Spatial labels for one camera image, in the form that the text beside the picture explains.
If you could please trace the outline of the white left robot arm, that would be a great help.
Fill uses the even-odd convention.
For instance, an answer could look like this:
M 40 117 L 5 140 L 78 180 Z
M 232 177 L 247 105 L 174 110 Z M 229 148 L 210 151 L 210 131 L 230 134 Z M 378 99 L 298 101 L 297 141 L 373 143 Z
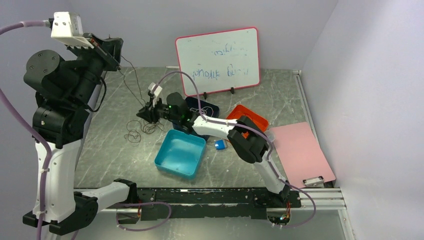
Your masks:
M 38 155 L 38 192 L 33 210 L 23 216 L 32 227 L 48 226 L 63 236 L 87 227 L 98 212 L 115 204 L 134 207 L 136 183 L 116 179 L 94 190 L 74 190 L 75 168 L 90 124 L 104 101 L 104 72 L 120 67 L 123 40 L 84 34 L 88 47 L 68 46 L 76 56 L 65 60 L 53 50 L 41 50 L 26 64 L 24 82 L 35 90 L 32 118 Z

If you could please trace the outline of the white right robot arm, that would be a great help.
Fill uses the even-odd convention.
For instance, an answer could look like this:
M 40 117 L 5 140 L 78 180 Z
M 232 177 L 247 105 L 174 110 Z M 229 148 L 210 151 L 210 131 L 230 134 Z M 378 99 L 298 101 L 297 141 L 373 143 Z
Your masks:
M 247 116 L 238 119 L 210 117 L 200 110 L 191 110 L 178 92 L 167 96 L 165 103 L 161 98 L 149 94 L 149 102 L 142 107 L 137 117 L 157 123 L 168 120 L 188 133 L 222 138 L 232 145 L 240 159 L 252 164 L 261 175 L 270 194 L 270 202 L 282 207 L 289 200 L 290 186 L 272 160 L 272 142 Z

